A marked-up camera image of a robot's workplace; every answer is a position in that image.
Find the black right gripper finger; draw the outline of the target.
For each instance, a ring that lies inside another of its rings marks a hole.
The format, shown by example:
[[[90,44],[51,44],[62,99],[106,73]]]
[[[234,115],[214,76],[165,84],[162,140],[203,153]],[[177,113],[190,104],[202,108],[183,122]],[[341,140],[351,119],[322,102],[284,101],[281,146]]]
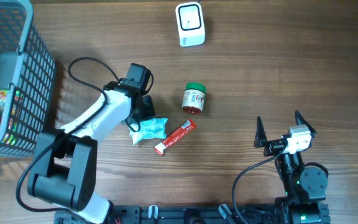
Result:
[[[295,121],[297,125],[306,125],[311,134],[316,134],[316,130],[302,117],[298,110],[295,111]]]
[[[257,125],[256,125],[256,134],[255,134],[255,142],[265,142],[267,141],[267,136],[265,133],[265,129],[263,126],[261,116],[257,117]]]

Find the teal snack pouch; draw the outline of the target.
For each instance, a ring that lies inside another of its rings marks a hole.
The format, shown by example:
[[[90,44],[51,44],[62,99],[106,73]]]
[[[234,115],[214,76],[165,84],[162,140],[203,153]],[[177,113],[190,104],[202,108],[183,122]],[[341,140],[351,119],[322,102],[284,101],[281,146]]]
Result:
[[[133,145],[145,139],[165,139],[165,125],[167,118],[152,118],[141,121],[140,124],[132,123],[130,125],[130,137]]]

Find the red snack packet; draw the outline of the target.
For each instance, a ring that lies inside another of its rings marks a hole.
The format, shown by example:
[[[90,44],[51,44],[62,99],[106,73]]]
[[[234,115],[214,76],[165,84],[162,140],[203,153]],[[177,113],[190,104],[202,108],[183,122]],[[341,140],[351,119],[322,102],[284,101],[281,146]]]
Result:
[[[162,142],[157,144],[154,147],[155,152],[158,155],[162,156],[164,154],[164,150],[174,145],[178,140],[186,136],[195,128],[197,128],[197,125],[194,123],[194,121],[192,119],[188,119],[179,128],[172,132],[171,135],[169,135]]]

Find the green lid sauce jar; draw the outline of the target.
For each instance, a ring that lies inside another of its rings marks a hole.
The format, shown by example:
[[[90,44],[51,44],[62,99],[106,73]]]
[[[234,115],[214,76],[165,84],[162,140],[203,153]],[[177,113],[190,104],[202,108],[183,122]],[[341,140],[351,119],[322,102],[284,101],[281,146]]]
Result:
[[[206,87],[201,83],[186,84],[182,109],[190,114],[200,114],[203,111]]]

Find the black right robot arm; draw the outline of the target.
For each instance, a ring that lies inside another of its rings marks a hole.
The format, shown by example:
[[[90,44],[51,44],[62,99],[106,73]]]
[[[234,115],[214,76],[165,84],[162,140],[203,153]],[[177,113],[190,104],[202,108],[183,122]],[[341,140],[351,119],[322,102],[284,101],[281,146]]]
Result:
[[[275,167],[286,193],[275,199],[277,223],[330,223],[326,199],[329,172],[317,162],[303,162],[301,153],[312,147],[316,130],[295,111],[296,125],[276,140],[268,140],[262,123],[257,118],[255,147],[264,148],[264,156],[274,158]]]

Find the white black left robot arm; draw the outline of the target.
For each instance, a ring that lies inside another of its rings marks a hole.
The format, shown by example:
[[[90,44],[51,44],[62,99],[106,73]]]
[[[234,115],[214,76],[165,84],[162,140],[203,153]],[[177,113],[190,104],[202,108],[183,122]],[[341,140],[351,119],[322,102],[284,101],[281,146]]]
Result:
[[[140,121],[150,106],[148,91],[133,81],[111,81],[83,114],[61,129],[38,137],[23,176],[29,195],[51,203],[52,211],[82,222],[114,223],[112,201],[95,191],[98,144],[121,123]]]

